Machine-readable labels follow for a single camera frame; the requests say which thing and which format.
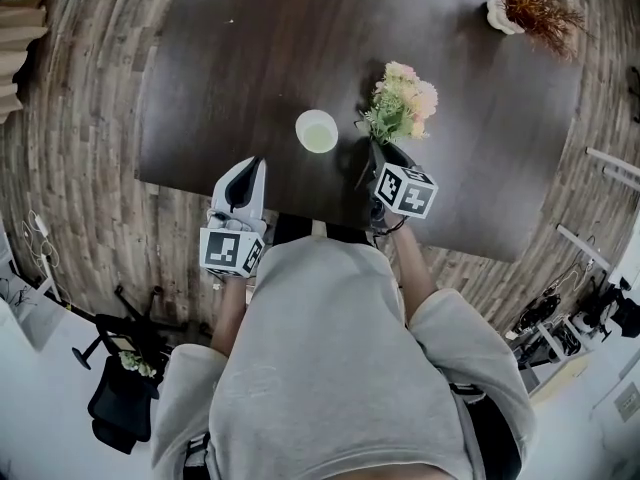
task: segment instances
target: potted plant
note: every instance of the potted plant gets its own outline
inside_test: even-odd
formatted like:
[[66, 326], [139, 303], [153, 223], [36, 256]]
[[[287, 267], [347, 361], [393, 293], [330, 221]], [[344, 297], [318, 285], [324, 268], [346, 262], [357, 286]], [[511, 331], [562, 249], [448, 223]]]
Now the potted plant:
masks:
[[561, 0], [489, 0], [487, 11], [494, 28], [506, 34], [526, 32], [534, 43], [564, 58], [574, 54], [569, 44], [573, 31], [585, 30], [582, 13]]
[[369, 110], [356, 126], [383, 145], [405, 137], [422, 139], [425, 120], [435, 114], [437, 105], [433, 85], [420, 80], [412, 67], [390, 62], [376, 84]]

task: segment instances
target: flower bouquet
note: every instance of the flower bouquet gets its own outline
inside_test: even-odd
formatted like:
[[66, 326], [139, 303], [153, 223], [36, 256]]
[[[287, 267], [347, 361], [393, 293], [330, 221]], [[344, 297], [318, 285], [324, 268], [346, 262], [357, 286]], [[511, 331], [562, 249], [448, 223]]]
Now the flower bouquet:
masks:
[[120, 363], [125, 370], [138, 372], [143, 377], [153, 378], [156, 376], [156, 370], [147, 363], [142, 357], [128, 350], [120, 352]]
[[438, 93], [418, 78], [412, 67], [390, 62], [384, 78], [376, 84], [371, 108], [356, 126], [381, 144], [411, 137], [422, 139], [425, 120], [435, 114]]

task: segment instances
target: hand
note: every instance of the hand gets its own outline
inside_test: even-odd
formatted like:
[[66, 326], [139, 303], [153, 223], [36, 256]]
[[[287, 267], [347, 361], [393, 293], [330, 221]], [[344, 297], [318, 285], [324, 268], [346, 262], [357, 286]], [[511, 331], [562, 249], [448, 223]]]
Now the hand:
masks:
[[402, 222], [403, 217], [400, 215], [393, 213], [389, 208], [387, 208], [384, 212], [384, 222], [389, 229], [396, 227], [400, 222]]

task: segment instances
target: black chair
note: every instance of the black chair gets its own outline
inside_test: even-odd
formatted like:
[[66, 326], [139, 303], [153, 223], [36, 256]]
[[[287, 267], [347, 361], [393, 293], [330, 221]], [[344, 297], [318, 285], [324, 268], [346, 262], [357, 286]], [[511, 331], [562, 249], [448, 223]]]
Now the black chair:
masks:
[[[131, 318], [96, 315], [98, 337], [84, 351], [72, 348], [80, 364], [90, 370], [89, 358], [100, 343], [110, 354], [105, 363], [98, 389], [89, 402], [88, 411], [94, 418], [93, 433], [101, 442], [129, 454], [136, 442], [146, 442], [151, 437], [151, 400], [158, 399], [158, 386], [163, 380], [171, 347], [158, 334], [160, 330], [184, 331], [186, 326], [160, 324], [151, 320], [154, 299], [162, 293], [160, 287], [151, 292], [144, 313], [136, 311], [122, 295], [118, 286], [115, 294], [124, 304]], [[125, 370], [119, 354], [132, 351], [156, 370], [153, 378], [138, 372]]]
[[125, 370], [119, 358], [108, 357], [88, 406], [93, 434], [127, 455], [138, 441], [149, 441], [151, 399], [156, 398], [149, 386], [137, 372]]

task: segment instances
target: white wall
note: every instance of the white wall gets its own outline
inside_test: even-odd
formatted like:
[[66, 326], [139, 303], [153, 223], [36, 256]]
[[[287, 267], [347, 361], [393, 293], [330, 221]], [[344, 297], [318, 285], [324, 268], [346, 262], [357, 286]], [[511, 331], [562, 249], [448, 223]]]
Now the white wall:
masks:
[[107, 353], [101, 345], [93, 369], [82, 368], [71, 347], [84, 350], [95, 327], [59, 311], [63, 318], [39, 354], [0, 328], [0, 467], [11, 460], [11, 480], [150, 478], [148, 443], [127, 456], [94, 437], [86, 408]]
[[630, 382], [640, 389], [640, 364], [619, 377], [640, 338], [622, 338], [616, 324], [608, 325], [614, 335], [598, 345], [582, 375], [536, 406], [539, 442], [522, 480], [627, 480], [640, 468], [640, 412], [625, 423], [613, 403]]

